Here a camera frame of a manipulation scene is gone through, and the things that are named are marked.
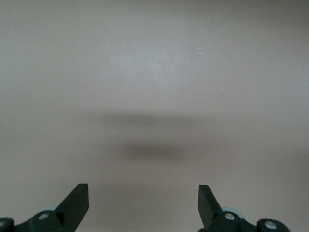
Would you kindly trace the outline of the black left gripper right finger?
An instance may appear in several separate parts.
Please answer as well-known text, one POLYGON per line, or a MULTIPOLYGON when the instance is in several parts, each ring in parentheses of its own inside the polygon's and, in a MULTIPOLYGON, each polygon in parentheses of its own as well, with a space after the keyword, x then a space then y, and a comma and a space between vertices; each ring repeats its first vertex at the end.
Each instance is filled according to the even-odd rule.
POLYGON ((242 213, 231 207, 221 207, 208 185, 198 187, 198 212, 203 224, 201 232, 289 232, 283 223, 269 218, 253 225, 242 213))

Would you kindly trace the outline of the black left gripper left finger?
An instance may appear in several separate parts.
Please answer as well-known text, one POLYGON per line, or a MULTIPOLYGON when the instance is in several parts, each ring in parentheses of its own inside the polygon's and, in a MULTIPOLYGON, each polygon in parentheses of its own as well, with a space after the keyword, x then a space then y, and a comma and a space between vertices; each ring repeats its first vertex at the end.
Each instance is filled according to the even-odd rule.
POLYGON ((16 225, 12 218, 0 219, 2 232, 74 232, 89 209, 88 184, 78 184, 57 206, 40 211, 16 225))

